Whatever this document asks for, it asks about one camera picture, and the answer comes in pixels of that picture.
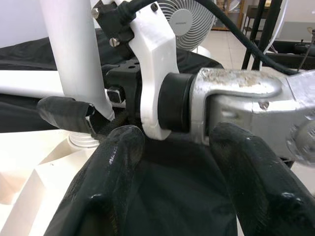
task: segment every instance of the fan grille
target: fan grille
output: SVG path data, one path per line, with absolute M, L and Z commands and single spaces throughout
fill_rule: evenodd
M 188 10 L 192 15 L 192 25 L 183 35 L 176 36 L 176 46 L 184 50 L 195 49 L 207 36 L 214 23 L 214 15 L 195 0 L 160 0 L 158 4 L 169 22 L 180 9 Z

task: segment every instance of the screw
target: screw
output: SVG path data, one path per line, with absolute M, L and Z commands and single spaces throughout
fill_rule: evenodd
M 94 19 L 97 19 L 99 17 L 99 10 L 98 8 L 93 8 L 91 11 L 92 16 L 94 17 Z
M 153 12 L 156 12 L 156 11 L 158 10 L 158 5 L 157 5 L 156 3 L 152 3 L 152 4 L 151 4 L 151 10 L 152 10 Z
M 119 40 L 117 38 L 110 38 L 109 39 L 109 45 L 113 48 L 116 48 L 120 44 Z
M 269 107 L 269 102 L 258 102 L 259 106 L 263 110 L 267 110 Z

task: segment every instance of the fan motor hub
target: fan motor hub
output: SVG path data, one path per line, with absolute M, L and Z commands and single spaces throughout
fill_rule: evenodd
M 179 9 L 174 12 L 169 20 L 169 24 L 176 36 L 187 33 L 192 25 L 192 14 L 187 9 Z

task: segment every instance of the bolt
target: bolt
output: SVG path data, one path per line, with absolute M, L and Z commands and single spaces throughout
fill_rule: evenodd
M 120 44 L 119 40 L 117 38 L 110 38 L 109 39 L 109 45 L 113 48 L 116 48 Z
M 269 107 L 269 102 L 258 102 L 259 106 L 263 110 L 267 110 Z
M 158 10 L 158 5 L 157 5 L 156 3 L 152 3 L 152 4 L 151 4 L 151 10 L 152 10 L 153 12 L 156 12 L 156 11 Z
M 122 103 L 126 97 L 122 87 L 110 87 L 107 90 L 107 96 L 111 102 Z
M 94 19 L 97 19 L 99 17 L 99 10 L 98 8 L 93 8 L 91 11 L 92 16 L 94 17 Z

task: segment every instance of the black tape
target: black tape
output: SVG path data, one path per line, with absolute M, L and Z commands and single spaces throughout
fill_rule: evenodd
M 40 117 L 51 125 L 80 133 L 96 134 L 109 120 L 92 104 L 68 97 L 46 97 L 37 104 Z

